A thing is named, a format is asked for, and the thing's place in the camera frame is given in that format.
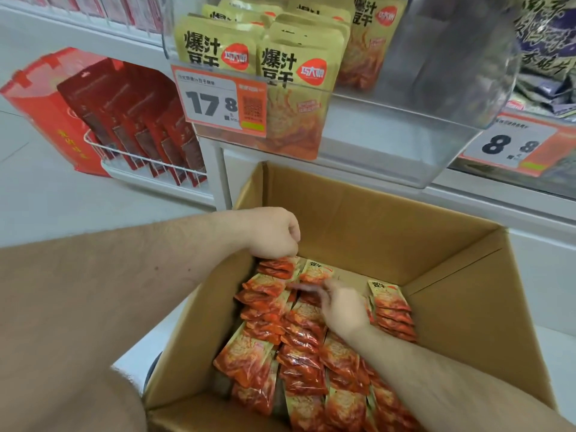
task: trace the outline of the orange price tag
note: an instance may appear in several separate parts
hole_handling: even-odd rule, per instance
[[[266,137],[266,83],[172,65],[186,120]]]
[[[576,148],[576,127],[503,112],[461,158],[538,177]]]

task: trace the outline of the cardboard box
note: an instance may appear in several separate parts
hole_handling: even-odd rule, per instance
[[[292,211],[299,255],[340,268],[342,280],[401,285],[421,346],[555,406],[504,227],[270,163],[235,208],[257,206]],[[289,428],[206,392],[239,311],[233,295],[254,267],[246,251],[231,255],[189,301],[144,395],[153,423],[178,432]]]

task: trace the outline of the human arm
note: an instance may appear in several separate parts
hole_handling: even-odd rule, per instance
[[[216,212],[0,249],[0,431],[56,410],[228,255],[296,254],[282,208]]]
[[[328,326],[394,389],[430,432],[574,432],[576,427],[534,397],[493,376],[399,340],[370,325],[359,294],[327,281]]]

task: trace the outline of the white tile floor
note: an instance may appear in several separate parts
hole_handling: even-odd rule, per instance
[[[0,111],[0,246],[114,229],[205,212],[205,207],[75,172],[21,117]],[[116,366],[142,388],[180,305]],[[560,413],[576,424],[576,337],[537,326]]]

